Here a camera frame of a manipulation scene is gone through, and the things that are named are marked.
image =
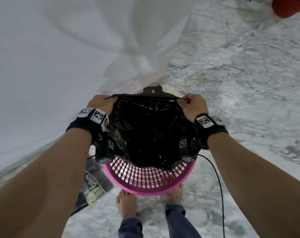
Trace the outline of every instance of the bare foot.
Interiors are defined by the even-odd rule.
[[[169,203],[180,204],[182,202],[182,198],[183,198],[183,184],[176,187],[171,192],[167,193],[167,195],[169,198]]]
[[[117,197],[116,205],[123,219],[137,215],[136,197],[133,194],[124,191],[123,189],[120,191]]]

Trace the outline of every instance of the person's left hand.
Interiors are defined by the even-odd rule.
[[[87,108],[99,108],[106,114],[110,115],[112,112],[113,104],[117,101],[118,97],[111,98],[108,95],[95,95],[89,101]]]

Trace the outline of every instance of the pant leg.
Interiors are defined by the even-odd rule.
[[[166,204],[165,217],[170,238],[202,238],[190,221],[185,218],[185,209],[179,204]]]
[[[143,238],[141,221],[137,217],[123,219],[118,236],[119,238]]]

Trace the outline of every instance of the pink rim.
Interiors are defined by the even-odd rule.
[[[138,195],[138,196],[159,196],[165,193],[168,193],[172,191],[176,186],[180,185],[191,173],[195,166],[196,161],[192,162],[183,162],[182,164],[186,164],[186,170],[182,173],[182,175],[176,177],[173,179],[171,183],[168,185],[161,186],[159,188],[153,188],[153,189],[144,189],[144,188],[138,188],[133,187],[129,184],[122,183],[121,180],[118,181],[118,176],[113,172],[112,167],[110,166],[110,163],[104,164],[104,169],[107,173],[107,175],[122,189],[125,191],[128,191],[129,193]]]

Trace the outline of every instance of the qr code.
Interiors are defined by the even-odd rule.
[[[98,119],[100,119],[100,120],[102,120],[103,119],[103,114],[102,113],[100,113],[100,112],[98,112],[98,111],[95,111],[95,113],[94,113],[94,117],[96,117],[96,118],[98,118]]]
[[[206,124],[206,123],[209,123],[210,120],[209,120],[206,116],[204,116],[204,118],[200,119],[199,122],[200,122],[201,124]]]
[[[105,158],[105,159],[103,159],[103,160],[100,160],[99,163],[101,163],[101,164],[106,164],[106,163],[108,163],[108,162],[110,162],[110,161],[111,161],[110,159]]]
[[[80,114],[87,114],[89,113],[91,110],[90,109],[83,109]]]
[[[186,140],[180,141],[180,148],[183,148],[186,146]]]
[[[218,118],[218,117],[211,117],[213,120],[215,120],[215,121],[219,121],[219,122],[221,122],[221,120],[220,120],[220,118]]]
[[[110,140],[108,140],[108,146],[109,146],[109,148],[113,149],[113,142],[111,142]]]
[[[187,158],[184,158],[183,160],[185,160],[186,162],[192,162],[192,161],[194,161],[192,158],[190,158],[190,157],[187,157]]]
[[[107,125],[108,125],[108,120],[107,119],[105,119],[104,125],[105,125],[105,128],[107,128]]]

